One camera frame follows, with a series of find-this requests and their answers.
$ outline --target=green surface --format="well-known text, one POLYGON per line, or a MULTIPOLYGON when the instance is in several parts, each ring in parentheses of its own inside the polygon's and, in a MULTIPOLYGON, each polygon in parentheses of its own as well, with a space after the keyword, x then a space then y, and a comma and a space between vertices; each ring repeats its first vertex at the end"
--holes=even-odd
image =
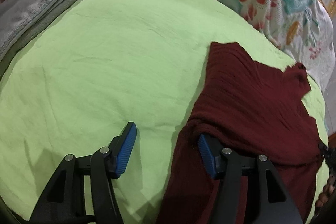
MULTIPOLYGON (((93 153, 134 121, 137 141, 115 192, 125 224, 153 223, 211 41, 237 41, 253 59, 282 70, 294 64, 215 0, 76 2, 16 55, 0 83, 6 203, 29 217, 64 155, 93 153)), ((324 100, 309 82, 303 101, 327 141, 324 100)), ((324 168, 317 192, 327 177, 324 168)))

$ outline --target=metal screw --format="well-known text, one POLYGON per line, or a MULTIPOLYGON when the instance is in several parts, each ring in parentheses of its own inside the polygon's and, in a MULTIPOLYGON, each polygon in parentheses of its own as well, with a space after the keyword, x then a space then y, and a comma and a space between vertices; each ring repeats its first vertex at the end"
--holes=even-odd
POLYGON ((223 148, 222 152, 225 154, 225 155, 230 155, 232 153, 232 150, 230 148, 223 148))
POLYGON ((66 161, 71 161, 74 158, 73 154, 68 154, 64 157, 66 161))
POLYGON ((267 156, 265 156, 265 155, 259 155, 259 160, 261 160, 261 161, 267 161, 267 156))
POLYGON ((110 151, 110 149, 107 146, 104 146, 99 151, 102 154, 106 154, 106 153, 108 153, 110 151))

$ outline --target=maroon garment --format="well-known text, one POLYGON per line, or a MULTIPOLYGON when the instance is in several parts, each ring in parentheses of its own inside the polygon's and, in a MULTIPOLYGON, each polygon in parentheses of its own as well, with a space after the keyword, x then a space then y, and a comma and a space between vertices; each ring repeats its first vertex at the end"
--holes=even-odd
MULTIPOLYGON (((265 154, 277 168, 305 220, 322 157, 314 118, 301 98, 310 91, 305 67, 285 72, 253 61, 238 44, 210 47, 204 89, 181 130, 157 224, 207 224, 219 181, 206 173, 198 151, 201 133, 249 155, 265 154)), ((244 220, 242 179, 236 223, 244 220)))

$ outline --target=green bed sheet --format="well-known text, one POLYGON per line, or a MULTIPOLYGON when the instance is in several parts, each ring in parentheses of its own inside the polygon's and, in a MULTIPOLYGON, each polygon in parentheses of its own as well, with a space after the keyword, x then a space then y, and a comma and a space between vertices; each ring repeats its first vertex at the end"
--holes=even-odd
MULTIPOLYGON (((6 203, 29 218, 64 155, 91 154, 133 121, 137 141, 113 184, 125 224, 154 223, 211 41, 237 41, 253 59, 282 70, 294 64, 215 0, 78 0, 15 56, 1 80, 6 203)), ((309 82, 303 102, 327 142, 325 103, 309 82)), ((328 172, 323 165, 316 195, 328 172)))

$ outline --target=blue gripper pad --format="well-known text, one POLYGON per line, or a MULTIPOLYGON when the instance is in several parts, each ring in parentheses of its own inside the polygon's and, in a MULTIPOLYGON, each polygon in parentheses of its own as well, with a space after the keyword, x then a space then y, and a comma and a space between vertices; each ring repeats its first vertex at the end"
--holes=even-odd
POLYGON ((216 177, 216 165, 215 165, 215 157, 213 156, 210 147, 205 139, 205 135, 201 134, 198 139, 198 149, 201 153, 204 167, 207 173, 211 176, 212 179, 216 177))
POLYGON ((115 168, 115 173, 118 177, 126 170, 126 166, 135 143, 135 139, 137 138, 137 126, 135 125, 135 123, 129 122, 124 132, 122 133, 122 136, 120 137, 124 137, 124 141, 120 147, 119 153, 117 154, 117 166, 115 168))

